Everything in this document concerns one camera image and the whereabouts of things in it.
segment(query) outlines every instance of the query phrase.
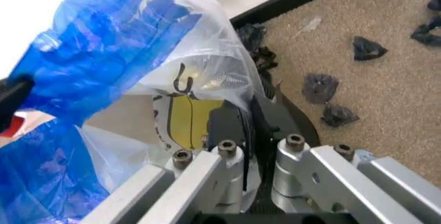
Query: plastic bag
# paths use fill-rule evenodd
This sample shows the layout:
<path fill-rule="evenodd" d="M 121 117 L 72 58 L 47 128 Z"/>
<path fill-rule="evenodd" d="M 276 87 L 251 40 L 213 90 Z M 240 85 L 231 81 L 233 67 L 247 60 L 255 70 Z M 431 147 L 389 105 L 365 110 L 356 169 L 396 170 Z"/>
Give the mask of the plastic bag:
<path fill-rule="evenodd" d="M 322 120 L 331 127 L 340 127 L 359 120 L 350 109 L 337 104 L 328 104 L 323 111 Z"/>
<path fill-rule="evenodd" d="M 253 60 L 220 4 L 216 0 L 175 1 L 202 16 L 163 64 L 129 93 L 188 94 L 194 99 L 228 100 L 248 110 L 253 95 L 263 95 L 263 88 Z"/>
<path fill-rule="evenodd" d="M 427 8 L 432 11 L 441 11 L 441 0 L 431 0 L 427 3 Z"/>
<path fill-rule="evenodd" d="M 54 119 L 0 149 L 1 223 L 68 223 L 108 192 L 78 130 Z"/>
<path fill-rule="evenodd" d="M 0 149 L 0 223 L 77 222 L 143 165 L 169 157 L 95 127 L 43 123 Z"/>
<path fill-rule="evenodd" d="M 324 104 L 334 96 L 338 79 L 327 74 L 308 74 L 305 77 L 302 93 L 312 104 Z"/>
<path fill-rule="evenodd" d="M 432 34 L 433 29 L 441 27 L 441 16 L 432 18 L 428 25 L 422 24 L 412 33 L 411 38 L 432 47 L 441 47 L 441 36 Z"/>
<path fill-rule="evenodd" d="M 355 36 L 354 41 L 354 60 L 372 60 L 382 57 L 388 52 L 379 43 L 370 41 L 364 37 Z"/>
<path fill-rule="evenodd" d="M 226 99 L 243 109 L 263 95 L 215 0 L 64 0 L 42 30 L 9 80 L 31 76 L 35 87 L 22 108 L 57 119 L 0 150 L 2 190 L 14 189 L 1 201 L 5 223 L 76 222 L 148 163 L 150 147 L 74 126 L 138 80 L 143 93 Z"/>
<path fill-rule="evenodd" d="M 64 0 L 9 81 L 32 76 L 23 108 L 82 125 L 161 65 L 200 17 L 173 0 Z"/>
<path fill-rule="evenodd" d="M 181 65 L 186 69 L 176 87 Z M 255 92 L 263 94 L 215 0 L 64 0 L 10 81 L 23 74 L 36 82 L 24 108 L 77 125 L 146 74 L 139 84 L 150 94 L 227 99 L 243 109 Z M 183 92 L 189 78 L 190 91 Z"/>

